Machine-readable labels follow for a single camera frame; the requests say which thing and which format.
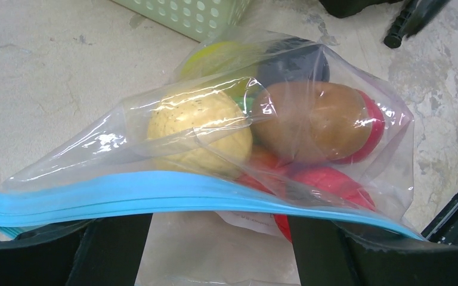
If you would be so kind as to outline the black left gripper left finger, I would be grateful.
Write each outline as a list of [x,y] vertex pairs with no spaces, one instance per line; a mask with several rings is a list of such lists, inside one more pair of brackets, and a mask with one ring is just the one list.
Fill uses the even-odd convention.
[[0,241],[0,285],[134,285],[152,217],[53,223]]

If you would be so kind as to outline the clear zip bag blue seal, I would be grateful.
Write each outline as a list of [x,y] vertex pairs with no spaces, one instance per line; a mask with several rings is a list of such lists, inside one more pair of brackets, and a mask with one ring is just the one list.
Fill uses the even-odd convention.
[[0,184],[0,285],[132,285],[153,215],[403,223],[413,116],[329,47],[263,30],[202,43],[169,85],[127,97]]

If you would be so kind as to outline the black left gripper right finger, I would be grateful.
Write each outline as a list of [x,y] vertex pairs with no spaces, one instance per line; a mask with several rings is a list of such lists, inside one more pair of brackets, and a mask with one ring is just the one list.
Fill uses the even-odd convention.
[[458,285],[458,245],[289,216],[301,285]]

